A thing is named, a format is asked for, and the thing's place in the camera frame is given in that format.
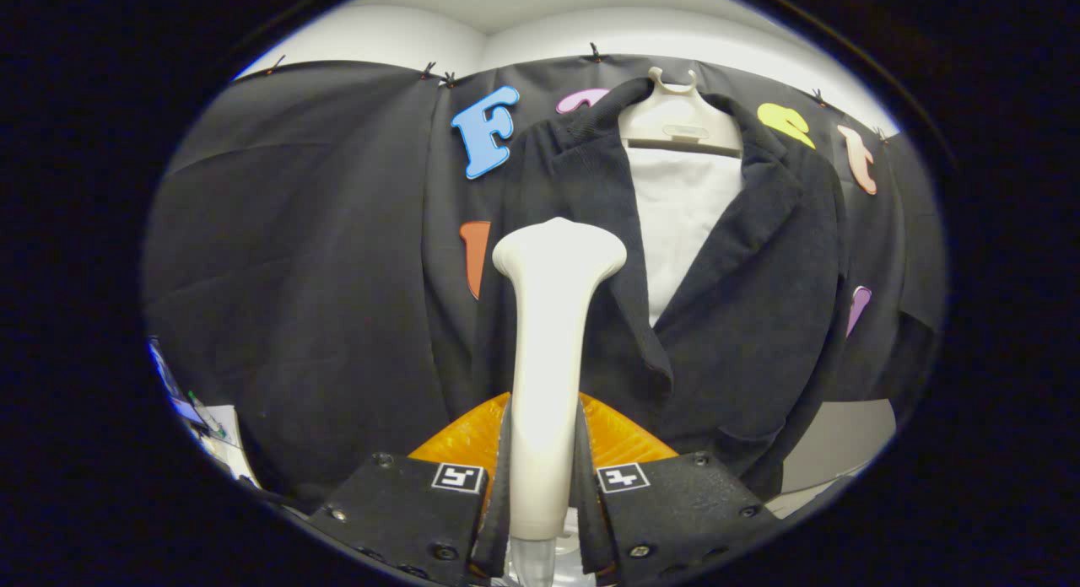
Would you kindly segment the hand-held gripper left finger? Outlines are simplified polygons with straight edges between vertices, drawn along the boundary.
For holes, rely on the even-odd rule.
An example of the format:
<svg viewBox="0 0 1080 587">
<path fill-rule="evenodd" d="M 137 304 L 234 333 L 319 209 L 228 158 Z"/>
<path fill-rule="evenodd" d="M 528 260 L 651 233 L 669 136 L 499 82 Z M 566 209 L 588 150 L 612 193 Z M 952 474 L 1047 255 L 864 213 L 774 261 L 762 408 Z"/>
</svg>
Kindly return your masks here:
<svg viewBox="0 0 1080 587">
<path fill-rule="evenodd" d="M 482 402 L 409 454 L 381 452 L 310 514 L 309 525 L 362 557 L 447 586 L 505 575 L 509 395 Z"/>
</svg>

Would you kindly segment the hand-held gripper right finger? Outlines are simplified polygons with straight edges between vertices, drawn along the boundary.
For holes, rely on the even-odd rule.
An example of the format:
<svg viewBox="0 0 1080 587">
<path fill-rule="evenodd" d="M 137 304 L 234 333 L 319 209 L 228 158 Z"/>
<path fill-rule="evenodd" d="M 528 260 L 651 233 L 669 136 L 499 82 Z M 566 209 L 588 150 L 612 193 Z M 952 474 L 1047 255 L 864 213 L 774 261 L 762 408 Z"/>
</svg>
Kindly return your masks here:
<svg viewBox="0 0 1080 587">
<path fill-rule="evenodd" d="M 577 425 L 581 564 L 598 586 L 662 586 L 777 536 L 760 499 L 705 451 L 679 454 L 588 395 Z"/>
</svg>

